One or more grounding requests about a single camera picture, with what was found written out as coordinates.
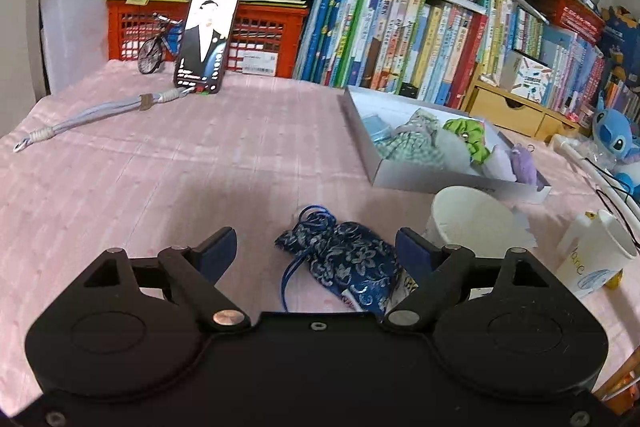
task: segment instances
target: black suit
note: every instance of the black suit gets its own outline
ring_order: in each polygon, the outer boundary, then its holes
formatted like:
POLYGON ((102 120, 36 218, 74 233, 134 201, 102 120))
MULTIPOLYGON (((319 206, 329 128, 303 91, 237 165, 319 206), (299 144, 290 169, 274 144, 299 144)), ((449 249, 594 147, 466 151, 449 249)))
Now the black suit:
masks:
POLYGON ((181 68, 191 70, 193 74, 200 77, 208 78, 213 74, 217 76, 222 63, 225 44, 226 40, 222 39, 222 36, 214 30, 207 54, 204 60, 200 60, 200 27, 194 26, 185 30, 180 44, 180 56, 183 60, 180 63, 181 68))

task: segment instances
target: small white box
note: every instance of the small white box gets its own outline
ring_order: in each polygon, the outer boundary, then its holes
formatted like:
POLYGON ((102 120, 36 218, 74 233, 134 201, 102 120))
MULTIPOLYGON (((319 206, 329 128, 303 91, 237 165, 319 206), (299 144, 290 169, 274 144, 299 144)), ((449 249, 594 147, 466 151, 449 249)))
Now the small white box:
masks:
POLYGON ((532 102, 540 103, 545 96, 551 69, 544 64, 510 51, 502 68, 500 87, 532 102))
MULTIPOLYGON (((417 163, 385 160, 378 153, 378 149, 362 123, 362 118, 376 114, 395 128, 406 123, 419 107, 423 107, 428 109, 444 125, 447 120, 452 118, 469 118, 466 112, 363 87, 347 87, 344 90, 343 100, 346 118, 356 141, 358 153, 374 187, 436 194, 445 187, 465 185, 466 187, 478 188, 499 200, 526 203, 542 203, 551 191, 549 183, 540 172, 538 172, 538 185, 542 188, 485 178, 480 174, 459 174, 417 163)), ((504 144, 507 149, 513 147, 507 137, 498 132, 486 120, 481 118, 473 120, 481 121, 484 124, 485 142, 489 150, 493 150, 498 143, 504 144)))

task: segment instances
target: blue drawstring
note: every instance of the blue drawstring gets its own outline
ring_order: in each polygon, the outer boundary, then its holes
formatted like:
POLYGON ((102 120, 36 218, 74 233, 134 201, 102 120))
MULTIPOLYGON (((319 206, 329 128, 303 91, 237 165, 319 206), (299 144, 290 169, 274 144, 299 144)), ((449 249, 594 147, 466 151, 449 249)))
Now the blue drawstring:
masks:
MULTIPOLYGON (((324 206, 321 206, 319 204, 310 204, 308 207, 304 208, 302 212, 300 212, 300 215, 298 216, 298 224, 306 223, 307 226, 309 227, 317 227, 319 229, 324 228, 324 224, 322 223, 309 223, 307 221, 309 216, 305 217, 305 214, 310 210, 316 210, 317 211, 316 213, 319 216, 324 216, 329 220, 329 222, 333 221, 335 224, 334 214, 332 214, 331 212, 329 212, 327 208, 324 208, 324 206)), ((294 257, 293 261, 289 263, 289 266, 286 267, 286 269, 284 270, 284 273, 282 274, 282 281, 280 282, 280 299, 282 300, 282 307, 284 308, 284 311, 286 311, 287 313, 289 313, 289 308, 287 307, 285 290, 287 289, 287 284, 289 283, 289 279, 291 279, 292 275, 296 272, 296 270, 300 268, 300 265, 305 262, 306 258, 312 253, 312 251, 313 251, 313 246, 308 247, 304 251, 297 254, 294 257)))

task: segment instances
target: person on phone screen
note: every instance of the person on phone screen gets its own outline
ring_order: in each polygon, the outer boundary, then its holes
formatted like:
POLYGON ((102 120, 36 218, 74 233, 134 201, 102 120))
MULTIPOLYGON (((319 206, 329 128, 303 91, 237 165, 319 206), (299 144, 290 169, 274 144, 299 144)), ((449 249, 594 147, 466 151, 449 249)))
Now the person on phone screen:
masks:
POLYGON ((202 79, 215 79, 220 73, 228 29, 216 28, 216 23, 223 23, 224 17, 215 1, 204 1, 196 13, 198 24, 185 30, 182 36, 179 71, 191 71, 202 79))

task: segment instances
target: silver bolt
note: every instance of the silver bolt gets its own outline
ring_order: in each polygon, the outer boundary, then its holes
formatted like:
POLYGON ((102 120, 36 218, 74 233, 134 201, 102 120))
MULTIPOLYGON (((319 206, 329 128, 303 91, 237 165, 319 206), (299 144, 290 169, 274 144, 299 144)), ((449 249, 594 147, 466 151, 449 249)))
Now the silver bolt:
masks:
POLYGON ((396 326, 413 326, 420 320, 420 315, 411 310, 398 310, 389 313, 388 319, 396 326))
POLYGON ((213 315, 213 321, 220 326, 235 326, 244 321, 244 314, 238 310, 222 310, 213 315))
POLYGON ((50 411, 44 418, 51 427, 64 427, 66 425, 65 415, 58 411, 50 411))
POLYGON ((590 422, 591 422, 591 416, 589 416, 588 412, 578 411, 577 413, 574 413, 573 416, 571 416, 571 419, 569 420, 569 425, 571 427, 587 427, 587 425, 589 425, 590 422))

